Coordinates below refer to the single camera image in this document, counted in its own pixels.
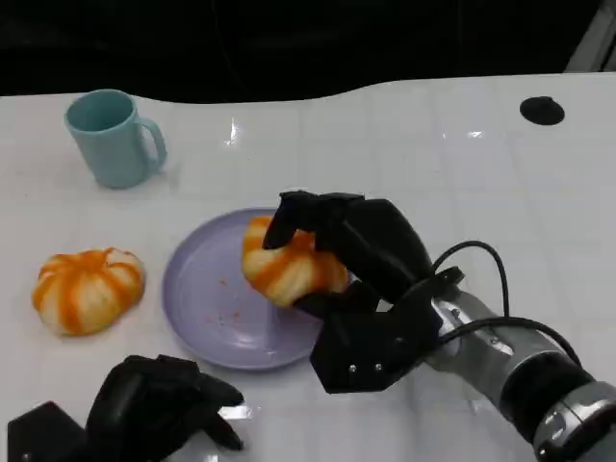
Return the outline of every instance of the black round object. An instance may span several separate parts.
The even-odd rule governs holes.
[[[556,125],[565,118],[565,110],[549,96],[535,96],[520,105],[522,116],[537,125]]]

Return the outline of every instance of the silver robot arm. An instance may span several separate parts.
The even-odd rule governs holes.
[[[477,297],[433,299],[439,334],[496,315]],[[533,445],[540,462],[616,460],[616,388],[596,381],[535,330],[494,327],[443,346],[427,361],[486,396]]]

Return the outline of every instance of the black cable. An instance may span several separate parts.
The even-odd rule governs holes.
[[[434,264],[432,265],[432,273],[435,274],[438,268],[443,265],[443,263],[454,253],[462,250],[463,248],[468,247],[479,247],[486,250],[492,257],[499,268],[499,276],[500,276],[500,284],[502,286],[502,309],[504,311],[504,316],[497,318],[487,318],[485,320],[477,320],[469,322],[468,324],[463,324],[459,327],[456,327],[451,332],[448,332],[442,337],[439,337],[436,346],[425,356],[426,359],[428,356],[432,355],[439,349],[441,349],[444,345],[448,344],[452,340],[455,340],[464,335],[472,334],[479,329],[485,327],[522,327],[526,329],[534,329],[542,334],[546,335],[550,339],[552,339],[555,343],[557,343],[562,350],[567,353],[567,355],[571,358],[571,360],[581,367],[581,362],[579,361],[579,357],[576,354],[576,351],[573,349],[571,344],[567,342],[567,340],[556,332],[551,327],[546,326],[545,324],[528,320],[526,318],[512,318],[509,313],[509,285],[507,283],[507,273],[504,269],[504,264],[502,262],[502,258],[499,253],[490,245],[482,242],[482,241],[465,241],[464,243],[460,243],[454,245],[452,248],[446,250],[439,258],[436,259]]]
[[[463,248],[468,248],[468,247],[478,247],[478,248],[482,248],[484,249],[486,252],[488,252],[492,258],[494,258],[494,261],[497,264],[497,267],[499,269],[499,276],[500,276],[500,286],[501,286],[501,290],[502,290],[502,311],[503,311],[503,315],[506,318],[509,318],[509,284],[507,283],[507,273],[504,270],[504,264],[502,262],[502,258],[500,257],[499,253],[489,244],[486,244],[482,241],[465,241],[464,243],[460,243],[457,245],[454,245],[452,248],[449,248],[448,250],[446,250],[445,252],[443,252],[443,254],[436,259],[436,261],[434,262],[434,264],[432,265],[432,274],[435,274],[437,269],[443,265],[443,263],[454,253],[457,253],[458,251],[462,250]]]
[[[434,350],[426,356],[430,356],[433,352],[442,348],[445,344],[448,344],[452,340],[455,340],[463,335],[472,334],[473,332],[479,329],[483,329],[484,327],[522,327],[526,329],[538,330],[539,332],[547,335],[550,339],[556,342],[558,346],[561,347],[565,353],[567,353],[567,355],[574,363],[576,363],[578,366],[581,366],[579,357],[571,344],[569,344],[569,342],[567,342],[567,340],[554,329],[546,326],[539,321],[527,320],[526,318],[511,317],[486,318],[485,320],[472,321],[468,324],[463,324],[455,328],[451,332],[448,332],[444,336],[439,337],[439,340]]]

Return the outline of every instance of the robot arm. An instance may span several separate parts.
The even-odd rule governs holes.
[[[296,229],[314,231],[318,249],[332,251],[359,279],[344,294],[296,304],[324,321],[311,363],[327,392],[383,390],[426,361],[490,399],[539,461],[613,459],[616,389],[586,372],[552,329],[497,317],[461,291],[459,269],[435,273],[393,204],[308,192],[281,199],[264,247],[286,244]],[[380,298],[393,303],[390,311],[375,311]]]

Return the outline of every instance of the robotic hand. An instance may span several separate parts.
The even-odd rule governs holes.
[[[333,252],[358,278],[343,294],[295,304],[324,321],[311,363],[327,392],[384,390],[427,361],[490,399],[539,461],[614,460],[616,389],[586,372],[557,332],[509,316],[503,272],[504,317],[457,287],[460,269],[436,273],[459,248],[482,246],[494,256],[491,247],[461,244],[432,265],[387,200],[308,192],[281,198],[264,247],[283,246],[296,229],[316,232],[317,249]],[[393,303],[388,312],[375,311],[380,298]]]
[[[84,430],[48,402],[9,423],[9,462],[156,462],[197,431],[220,446],[243,442],[218,411],[244,402],[196,363],[129,356],[103,383]]]

